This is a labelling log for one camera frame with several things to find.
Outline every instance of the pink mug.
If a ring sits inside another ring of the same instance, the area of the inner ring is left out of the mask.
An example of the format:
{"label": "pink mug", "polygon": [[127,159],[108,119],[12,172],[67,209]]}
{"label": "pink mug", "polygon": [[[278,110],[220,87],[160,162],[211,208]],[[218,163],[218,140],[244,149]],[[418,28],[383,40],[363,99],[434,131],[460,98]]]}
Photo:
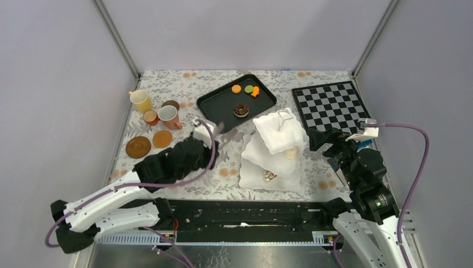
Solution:
{"label": "pink mug", "polygon": [[172,105],[163,106],[158,112],[158,117],[170,130],[182,129],[182,125],[181,122],[179,122],[179,114],[177,113],[176,107]]}

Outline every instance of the floral tablecloth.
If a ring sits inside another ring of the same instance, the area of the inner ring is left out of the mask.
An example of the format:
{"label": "floral tablecloth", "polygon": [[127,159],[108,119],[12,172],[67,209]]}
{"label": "floral tablecloth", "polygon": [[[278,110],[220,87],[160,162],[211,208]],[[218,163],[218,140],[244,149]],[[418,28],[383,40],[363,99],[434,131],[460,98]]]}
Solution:
{"label": "floral tablecloth", "polygon": [[[149,92],[156,110],[165,101],[175,100],[180,104],[179,116],[182,130],[171,131],[174,139],[171,146],[188,137],[192,131],[191,120],[203,118],[196,106],[198,97],[208,93],[244,74],[255,74],[277,97],[277,104],[264,114],[290,107],[299,119],[297,108],[292,98],[291,89],[309,85],[336,83],[349,80],[346,71],[145,71],[139,88]],[[132,159],[125,152],[127,142],[136,136],[152,139],[153,135],[166,127],[160,122],[150,127],[142,120],[142,115],[132,109],[120,153],[115,163],[110,181],[123,176],[142,159]],[[344,187],[333,169],[322,156],[322,149],[311,152],[308,148],[303,153],[301,190],[294,192],[276,192],[266,190],[242,189],[238,186],[243,135],[251,134],[255,126],[251,120],[237,128],[220,135],[218,141],[223,145],[215,169],[202,179],[178,188],[160,189],[153,197],[170,199],[213,199],[213,200],[304,200],[324,202],[336,197],[350,201],[348,188]],[[149,154],[156,154],[163,149],[151,147]]]}

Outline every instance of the brown plate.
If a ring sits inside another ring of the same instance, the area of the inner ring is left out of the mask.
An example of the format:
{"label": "brown plate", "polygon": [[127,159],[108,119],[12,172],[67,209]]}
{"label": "brown plate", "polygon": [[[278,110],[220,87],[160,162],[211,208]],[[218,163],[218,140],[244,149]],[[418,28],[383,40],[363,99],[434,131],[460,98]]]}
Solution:
{"label": "brown plate", "polygon": [[134,159],[146,156],[151,150],[151,143],[148,138],[143,136],[134,137],[127,143],[125,151],[127,155]]}
{"label": "brown plate", "polygon": [[153,136],[153,145],[158,148],[165,148],[171,144],[172,134],[167,130],[158,131]]}
{"label": "brown plate", "polygon": [[168,100],[168,101],[164,102],[163,105],[161,105],[161,108],[164,107],[164,106],[168,106],[168,105],[172,105],[172,106],[176,107],[176,109],[179,111],[179,103],[177,103],[177,101]]}

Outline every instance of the gray wall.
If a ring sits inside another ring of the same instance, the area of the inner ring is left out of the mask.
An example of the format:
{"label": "gray wall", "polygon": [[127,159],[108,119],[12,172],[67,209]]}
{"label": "gray wall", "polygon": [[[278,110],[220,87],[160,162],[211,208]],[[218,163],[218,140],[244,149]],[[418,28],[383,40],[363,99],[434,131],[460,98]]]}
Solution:
{"label": "gray wall", "polygon": [[68,267],[49,205],[103,186],[134,79],[92,1],[0,1],[0,25],[0,266]]}
{"label": "gray wall", "polygon": [[389,0],[105,0],[141,70],[351,70]]}
{"label": "gray wall", "polygon": [[[423,127],[431,152],[410,206],[429,267],[471,267],[473,241],[473,2],[401,1],[359,80],[372,116]],[[423,139],[380,132],[401,200],[415,177]]]}

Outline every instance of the chessboard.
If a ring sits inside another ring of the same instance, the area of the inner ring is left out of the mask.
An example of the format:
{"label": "chessboard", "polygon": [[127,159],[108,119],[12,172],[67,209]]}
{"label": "chessboard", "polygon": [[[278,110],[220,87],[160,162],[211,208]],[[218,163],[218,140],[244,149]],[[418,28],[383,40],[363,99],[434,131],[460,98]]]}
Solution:
{"label": "chessboard", "polygon": [[292,95],[306,130],[338,128],[353,134],[359,118],[370,118],[351,81],[295,88]]}

